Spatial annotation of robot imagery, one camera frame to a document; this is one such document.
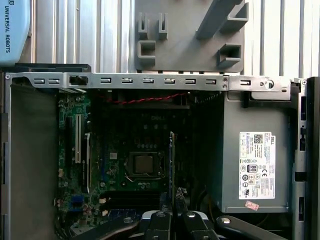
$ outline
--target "motherboard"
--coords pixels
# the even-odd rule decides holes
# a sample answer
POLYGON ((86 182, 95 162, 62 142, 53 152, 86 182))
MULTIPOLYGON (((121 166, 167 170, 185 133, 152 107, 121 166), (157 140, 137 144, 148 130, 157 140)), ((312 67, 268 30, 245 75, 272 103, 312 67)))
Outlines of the motherboard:
POLYGON ((61 94, 58 102, 55 205, 72 228, 160 209, 174 192, 176 149, 178 160, 191 157, 187 110, 92 103, 85 94, 61 94))

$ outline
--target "pcie slot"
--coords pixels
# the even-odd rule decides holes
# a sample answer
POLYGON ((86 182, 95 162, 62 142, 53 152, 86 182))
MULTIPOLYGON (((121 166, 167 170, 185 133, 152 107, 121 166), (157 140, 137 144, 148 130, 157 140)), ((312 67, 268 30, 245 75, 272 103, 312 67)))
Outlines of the pcie slot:
POLYGON ((71 178, 71 166, 72 166, 72 117, 68 116, 65 118, 65 130, 64 130, 64 162, 67 168, 67 176, 71 178))
POLYGON ((84 135, 84 120, 83 114, 75 115, 75 163, 81 163, 81 142, 84 135))
POLYGON ((85 161, 82 161, 82 191, 84 193, 90 192, 91 185, 91 133, 84 135, 85 140, 85 161))

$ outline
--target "barcode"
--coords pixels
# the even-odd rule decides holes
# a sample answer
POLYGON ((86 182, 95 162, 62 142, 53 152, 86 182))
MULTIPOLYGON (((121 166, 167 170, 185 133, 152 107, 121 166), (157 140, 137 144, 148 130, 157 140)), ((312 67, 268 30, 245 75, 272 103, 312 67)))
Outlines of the barcode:
POLYGON ((264 136, 262 134, 255 134, 254 135, 254 143, 255 144, 262 144, 264 140, 264 136))

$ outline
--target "warning label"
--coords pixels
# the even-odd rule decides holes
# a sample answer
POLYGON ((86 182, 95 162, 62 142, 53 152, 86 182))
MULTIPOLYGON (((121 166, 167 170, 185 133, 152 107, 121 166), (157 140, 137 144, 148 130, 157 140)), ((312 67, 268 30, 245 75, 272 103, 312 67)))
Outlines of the warning label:
POLYGON ((276 136, 240 132, 239 150, 239 199, 274 199, 276 136))

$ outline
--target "red wire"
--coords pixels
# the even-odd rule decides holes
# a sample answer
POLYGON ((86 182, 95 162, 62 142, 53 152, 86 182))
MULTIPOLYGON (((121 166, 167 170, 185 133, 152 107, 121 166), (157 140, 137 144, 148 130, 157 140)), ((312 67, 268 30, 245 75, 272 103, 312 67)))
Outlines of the red wire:
POLYGON ((173 99, 173 98, 175 98, 177 96, 183 96, 185 94, 186 93, 176 93, 176 94, 169 95, 169 96, 141 98, 141 99, 130 100, 130 101, 112 101, 112 100, 107 100, 107 102, 108 103, 114 103, 114 104, 135 104, 135 103, 149 102, 149 101, 168 100, 168 99, 173 99))

